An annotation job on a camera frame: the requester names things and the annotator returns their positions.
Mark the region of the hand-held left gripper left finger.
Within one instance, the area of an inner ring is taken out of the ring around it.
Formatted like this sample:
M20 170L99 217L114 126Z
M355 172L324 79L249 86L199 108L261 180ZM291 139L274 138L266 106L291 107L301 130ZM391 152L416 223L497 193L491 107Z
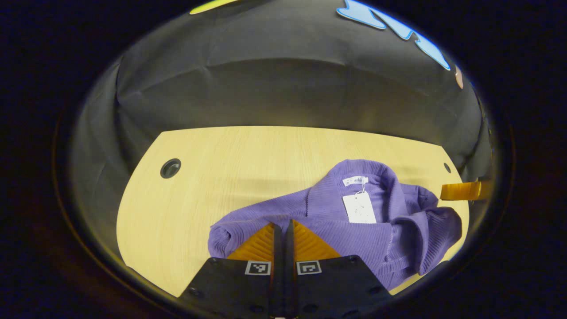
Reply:
M227 258L207 259L180 299L197 319L275 319L283 256L281 228L270 223Z

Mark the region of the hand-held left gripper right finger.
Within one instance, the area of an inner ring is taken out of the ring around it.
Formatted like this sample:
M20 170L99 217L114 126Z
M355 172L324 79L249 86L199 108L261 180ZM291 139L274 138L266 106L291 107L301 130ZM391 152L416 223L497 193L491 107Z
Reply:
M391 294L357 255L340 256L297 221L283 241L285 319L371 319Z

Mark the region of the purple knit cardigan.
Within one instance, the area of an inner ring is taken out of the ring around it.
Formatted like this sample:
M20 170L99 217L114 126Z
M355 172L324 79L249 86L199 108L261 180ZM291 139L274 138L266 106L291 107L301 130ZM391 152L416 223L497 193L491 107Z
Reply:
M261 228L294 220L340 256L361 257L386 289L435 268L462 236L462 221L428 189L399 182L387 165L349 159L313 186L230 212L210 228L207 247L227 258Z

